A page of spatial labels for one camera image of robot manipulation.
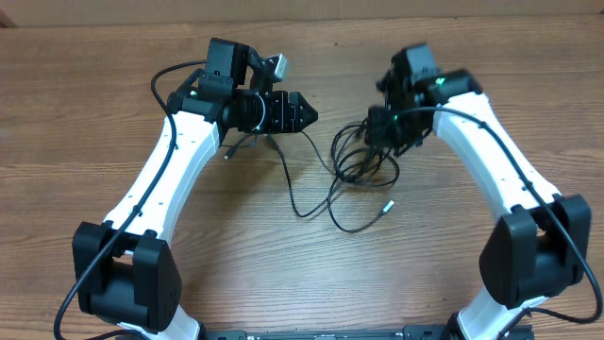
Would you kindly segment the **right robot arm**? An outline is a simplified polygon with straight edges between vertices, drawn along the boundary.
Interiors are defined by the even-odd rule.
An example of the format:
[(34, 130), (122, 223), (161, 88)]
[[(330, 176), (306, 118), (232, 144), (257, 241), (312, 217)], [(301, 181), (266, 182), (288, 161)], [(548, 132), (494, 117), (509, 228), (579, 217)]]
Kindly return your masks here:
[(478, 259), (482, 288), (435, 337), (530, 339), (522, 319), (582, 280), (602, 302), (586, 255), (588, 203), (563, 195), (530, 164), (468, 71), (442, 71), (421, 43), (392, 57), (377, 89), (385, 103), (369, 109), (365, 142), (402, 155), (436, 135), (460, 158), (495, 222)]

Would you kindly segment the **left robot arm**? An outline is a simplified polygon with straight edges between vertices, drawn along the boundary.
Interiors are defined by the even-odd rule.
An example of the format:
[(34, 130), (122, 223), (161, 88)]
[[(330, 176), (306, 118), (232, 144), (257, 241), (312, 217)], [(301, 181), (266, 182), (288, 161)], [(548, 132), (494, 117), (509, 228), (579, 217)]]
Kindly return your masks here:
[(80, 310), (110, 323), (122, 339), (200, 339), (204, 326), (180, 304), (182, 279), (171, 243), (180, 212), (204, 166), (236, 129), (258, 136), (297, 133), (317, 120), (301, 93), (276, 89), (288, 73), (281, 54), (212, 39), (203, 60), (159, 101), (164, 125), (119, 204), (99, 224), (77, 228), (75, 284)]

